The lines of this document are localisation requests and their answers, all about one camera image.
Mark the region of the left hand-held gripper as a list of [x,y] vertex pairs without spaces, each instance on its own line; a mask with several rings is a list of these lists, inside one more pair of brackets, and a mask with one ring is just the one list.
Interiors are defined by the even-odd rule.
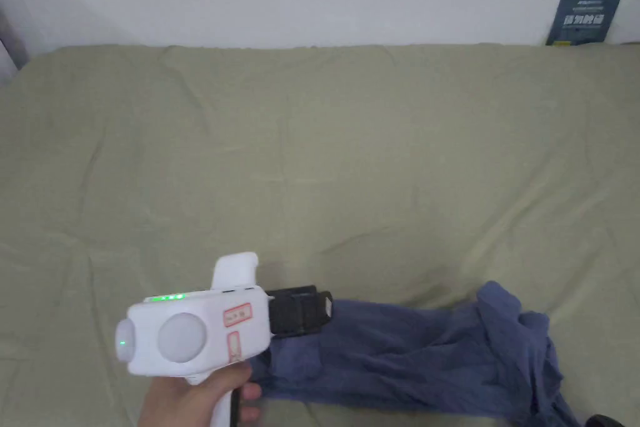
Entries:
[[[202,383],[211,373],[267,351],[274,339],[319,333],[334,316],[334,297],[313,285],[266,291],[254,252],[219,258],[211,286],[159,294],[132,305],[115,329],[119,361],[136,376]],[[226,394],[209,426],[244,426],[241,394]]]

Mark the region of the person's left hand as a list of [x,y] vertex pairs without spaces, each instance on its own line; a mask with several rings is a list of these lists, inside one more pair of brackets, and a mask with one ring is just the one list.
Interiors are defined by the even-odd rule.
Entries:
[[241,394],[239,421],[258,420],[260,410],[253,402],[262,396],[257,383],[250,382],[251,367],[236,363],[214,371],[202,383],[191,385],[183,378],[155,377],[142,404],[138,426],[209,426],[222,398],[238,389]]

